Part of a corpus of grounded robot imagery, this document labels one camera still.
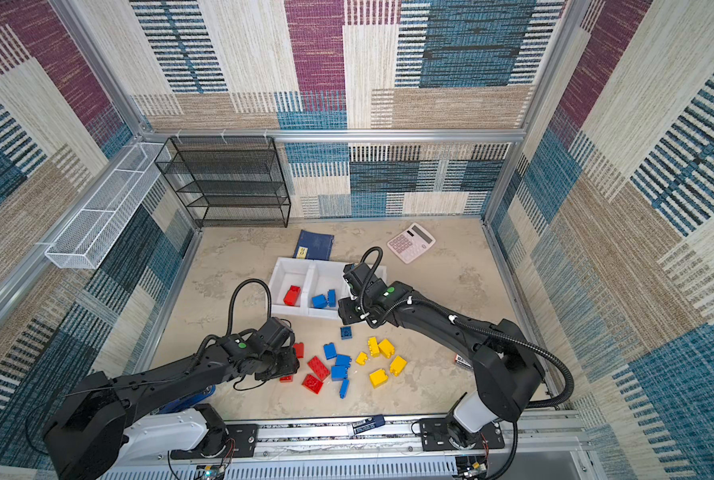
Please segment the red square lego brick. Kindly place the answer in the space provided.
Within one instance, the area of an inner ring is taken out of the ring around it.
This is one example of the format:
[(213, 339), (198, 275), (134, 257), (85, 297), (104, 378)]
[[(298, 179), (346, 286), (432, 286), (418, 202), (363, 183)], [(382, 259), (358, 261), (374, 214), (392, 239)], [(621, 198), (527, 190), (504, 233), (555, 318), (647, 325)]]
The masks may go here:
[(302, 386), (314, 394), (319, 394), (323, 387), (323, 382), (318, 377), (307, 374), (302, 382)]
[(295, 343), (293, 345), (295, 355), (297, 359), (303, 359), (304, 358), (304, 344), (303, 343)]

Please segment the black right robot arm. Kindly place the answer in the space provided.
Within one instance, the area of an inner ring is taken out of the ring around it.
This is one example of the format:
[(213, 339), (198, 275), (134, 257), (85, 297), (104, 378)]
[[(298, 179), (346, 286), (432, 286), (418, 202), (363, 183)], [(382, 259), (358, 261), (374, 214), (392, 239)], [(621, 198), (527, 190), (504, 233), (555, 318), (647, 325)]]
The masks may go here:
[(463, 395), (446, 416), (448, 441), (470, 449), (483, 427), (497, 420), (516, 422), (529, 408), (541, 408), (533, 397), (545, 379), (538, 347), (520, 327), (503, 319), (476, 320), (426, 298), (412, 286), (380, 279), (364, 262), (343, 268), (349, 294), (338, 301), (345, 325), (365, 322), (422, 334), (462, 356), (473, 371), (476, 389)]

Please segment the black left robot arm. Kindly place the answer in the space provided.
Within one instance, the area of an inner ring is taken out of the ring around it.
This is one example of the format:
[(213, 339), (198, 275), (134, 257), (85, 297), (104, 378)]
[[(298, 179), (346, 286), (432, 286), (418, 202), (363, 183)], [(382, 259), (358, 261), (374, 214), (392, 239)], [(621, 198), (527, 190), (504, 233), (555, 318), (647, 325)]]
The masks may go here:
[(210, 335), (193, 355), (155, 369), (112, 379), (104, 372), (85, 377), (43, 426), (55, 472), (60, 479), (97, 479), (132, 441), (124, 430), (152, 411), (211, 385), (296, 373), (294, 343), (292, 328), (271, 317), (258, 330)]

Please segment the white right bin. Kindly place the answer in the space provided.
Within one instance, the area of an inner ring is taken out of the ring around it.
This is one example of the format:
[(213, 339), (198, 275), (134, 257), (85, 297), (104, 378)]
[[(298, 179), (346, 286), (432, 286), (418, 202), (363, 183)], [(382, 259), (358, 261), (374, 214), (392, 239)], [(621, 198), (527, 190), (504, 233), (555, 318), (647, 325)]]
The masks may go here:
[(356, 267), (356, 278), (360, 287), (367, 285), (372, 288), (373, 284), (376, 282), (380, 284), (386, 284), (386, 268), (384, 266), (379, 266), (375, 271), (372, 270), (372, 266), (366, 263), (360, 263)]

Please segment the blue small lego brick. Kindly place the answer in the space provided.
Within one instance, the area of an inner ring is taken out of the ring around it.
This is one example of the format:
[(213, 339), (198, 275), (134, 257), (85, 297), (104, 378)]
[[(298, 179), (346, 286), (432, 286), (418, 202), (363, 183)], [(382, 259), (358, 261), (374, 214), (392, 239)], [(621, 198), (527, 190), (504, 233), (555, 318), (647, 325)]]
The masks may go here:
[(327, 360), (332, 360), (337, 357), (336, 347), (333, 343), (328, 343), (323, 346), (323, 352)]

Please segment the yellow long lego brick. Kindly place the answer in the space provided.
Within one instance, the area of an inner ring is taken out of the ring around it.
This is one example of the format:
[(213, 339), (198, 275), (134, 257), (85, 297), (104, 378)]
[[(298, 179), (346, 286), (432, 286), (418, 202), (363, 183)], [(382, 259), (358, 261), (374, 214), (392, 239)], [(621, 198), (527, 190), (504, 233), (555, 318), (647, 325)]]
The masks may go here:
[(378, 341), (376, 337), (369, 337), (367, 345), (371, 357), (378, 357), (380, 355), (380, 349), (378, 347)]

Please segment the white middle bin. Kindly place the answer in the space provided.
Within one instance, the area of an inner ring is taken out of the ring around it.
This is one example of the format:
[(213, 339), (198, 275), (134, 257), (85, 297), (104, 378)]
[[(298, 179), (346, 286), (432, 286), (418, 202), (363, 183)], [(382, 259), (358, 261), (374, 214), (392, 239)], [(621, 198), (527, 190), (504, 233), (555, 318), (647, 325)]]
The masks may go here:
[(312, 299), (318, 295), (327, 295), (330, 290), (335, 291), (337, 300), (348, 297), (349, 288), (343, 279), (345, 266), (344, 262), (319, 260), (309, 262), (303, 288), (306, 298), (306, 317), (340, 321), (337, 306), (326, 306), (323, 309), (317, 309), (313, 306)]

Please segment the blue flat lego brick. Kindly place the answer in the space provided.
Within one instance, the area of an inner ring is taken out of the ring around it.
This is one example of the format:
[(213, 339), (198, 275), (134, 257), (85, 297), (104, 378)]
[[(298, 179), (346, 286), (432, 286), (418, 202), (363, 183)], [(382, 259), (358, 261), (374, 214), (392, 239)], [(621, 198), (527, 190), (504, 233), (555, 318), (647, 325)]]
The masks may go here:
[(348, 379), (348, 367), (342, 365), (335, 365), (331, 369), (331, 378), (334, 381), (343, 381)]

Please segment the blue thin lego brick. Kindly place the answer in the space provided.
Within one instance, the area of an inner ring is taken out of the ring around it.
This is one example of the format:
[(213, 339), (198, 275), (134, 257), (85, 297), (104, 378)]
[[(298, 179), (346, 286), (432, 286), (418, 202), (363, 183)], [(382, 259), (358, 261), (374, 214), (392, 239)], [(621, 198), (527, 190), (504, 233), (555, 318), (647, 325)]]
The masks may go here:
[(344, 379), (341, 382), (341, 386), (339, 389), (339, 397), (341, 399), (345, 399), (347, 396), (348, 388), (349, 388), (350, 381), (348, 379)]

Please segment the pink calculator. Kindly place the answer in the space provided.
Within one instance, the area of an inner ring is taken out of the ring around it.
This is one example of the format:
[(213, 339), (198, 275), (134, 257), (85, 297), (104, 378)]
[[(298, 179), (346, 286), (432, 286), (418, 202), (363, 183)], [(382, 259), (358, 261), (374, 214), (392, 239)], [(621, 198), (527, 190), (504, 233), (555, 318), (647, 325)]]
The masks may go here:
[(412, 223), (387, 242), (387, 247), (404, 264), (410, 264), (436, 244), (432, 234), (418, 223)]

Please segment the blue notebook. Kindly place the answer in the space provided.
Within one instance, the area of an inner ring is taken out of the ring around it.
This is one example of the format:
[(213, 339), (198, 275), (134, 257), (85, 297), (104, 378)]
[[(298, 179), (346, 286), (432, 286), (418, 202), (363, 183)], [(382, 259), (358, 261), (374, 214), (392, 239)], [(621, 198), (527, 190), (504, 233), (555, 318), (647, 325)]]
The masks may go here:
[(293, 257), (295, 259), (329, 261), (334, 239), (335, 237), (331, 234), (301, 230)]

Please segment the blue label tag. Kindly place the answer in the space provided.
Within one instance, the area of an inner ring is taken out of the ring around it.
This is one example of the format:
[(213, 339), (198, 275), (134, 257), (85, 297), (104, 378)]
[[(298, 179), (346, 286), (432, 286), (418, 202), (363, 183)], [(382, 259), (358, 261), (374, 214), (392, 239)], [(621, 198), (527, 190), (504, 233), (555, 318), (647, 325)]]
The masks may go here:
[(383, 415), (374, 415), (352, 425), (352, 435), (357, 436), (362, 433), (383, 427), (385, 425)]

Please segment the red white small box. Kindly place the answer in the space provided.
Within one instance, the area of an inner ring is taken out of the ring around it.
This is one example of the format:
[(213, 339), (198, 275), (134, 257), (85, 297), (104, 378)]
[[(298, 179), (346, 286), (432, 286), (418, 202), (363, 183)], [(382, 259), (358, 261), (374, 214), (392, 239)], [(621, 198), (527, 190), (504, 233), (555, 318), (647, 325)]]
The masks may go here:
[(454, 361), (455, 361), (456, 365), (458, 365), (464, 369), (467, 369), (467, 370), (473, 369), (472, 365), (460, 355), (456, 355)]

